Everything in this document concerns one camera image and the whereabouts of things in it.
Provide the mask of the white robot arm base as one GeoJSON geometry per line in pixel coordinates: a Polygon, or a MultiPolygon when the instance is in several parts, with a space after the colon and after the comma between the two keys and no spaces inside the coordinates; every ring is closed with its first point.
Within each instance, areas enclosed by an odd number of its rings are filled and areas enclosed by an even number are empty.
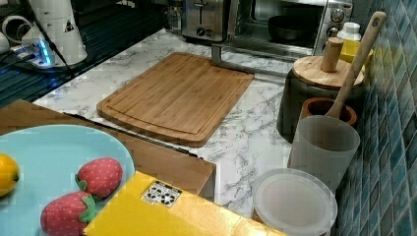
{"type": "Polygon", "coordinates": [[[20,59],[40,69],[69,67],[88,57],[73,14],[71,0],[29,0],[33,13],[30,22],[21,16],[9,16],[2,25],[2,33],[16,43],[11,51],[20,59]],[[28,31],[19,39],[7,34],[12,21],[22,22],[28,31]]]}

